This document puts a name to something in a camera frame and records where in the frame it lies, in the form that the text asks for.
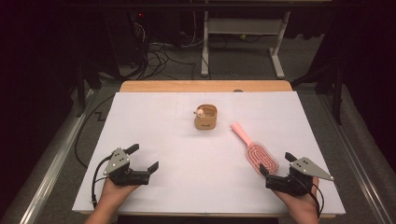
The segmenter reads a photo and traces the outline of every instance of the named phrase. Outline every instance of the hairbrush bristles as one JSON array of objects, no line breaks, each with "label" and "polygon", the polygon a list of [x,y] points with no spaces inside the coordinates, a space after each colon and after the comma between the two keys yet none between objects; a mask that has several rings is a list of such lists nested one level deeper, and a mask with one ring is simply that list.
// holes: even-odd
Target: hairbrush bristles
[{"label": "hairbrush bristles", "polygon": [[271,155],[267,148],[265,148],[262,144],[258,142],[252,142],[237,122],[233,123],[231,125],[231,128],[247,144],[247,160],[250,162],[253,168],[259,174],[261,174],[260,164],[262,164],[271,175],[276,173],[279,167],[279,163]]}]

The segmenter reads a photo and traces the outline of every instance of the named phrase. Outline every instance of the white paper sheet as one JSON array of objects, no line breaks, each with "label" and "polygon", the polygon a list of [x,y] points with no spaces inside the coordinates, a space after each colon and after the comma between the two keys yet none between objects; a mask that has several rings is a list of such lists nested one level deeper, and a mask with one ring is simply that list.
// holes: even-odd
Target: white paper sheet
[{"label": "white paper sheet", "polygon": [[[194,127],[193,112],[202,104],[218,109],[214,130]],[[73,210],[92,211],[91,183],[97,164],[117,147],[137,143],[140,149],[130,156],[131,167],[146,170],[159,161],[160,168],[149,185],[130,195],[119,210],[122,213],[287,213],[248,162],[246,144],[231,129],[235,121],[278,160],[277,175],[289,171],[285,152],[298,159],[308,157],[328,172],[295,92],[123,92],[113,101]],[[103,182],[96,184],[98,198],[102,186]],[[325,198],[323,214],[344,214],[334,183],[321,180],[319,188]]]}]

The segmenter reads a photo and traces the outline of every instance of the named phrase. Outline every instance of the small basket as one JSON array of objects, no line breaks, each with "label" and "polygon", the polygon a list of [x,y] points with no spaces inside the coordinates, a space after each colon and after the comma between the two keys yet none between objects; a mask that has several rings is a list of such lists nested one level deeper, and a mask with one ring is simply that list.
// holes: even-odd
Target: small basket
[{"label": "small basket", "polygon": [[212,130],[216,127],[216,119],[218,117],[218,109],[214,105],[199,105],[196,110],[202,108],[204,116],[195,116],[194,124],[198,130]]}]

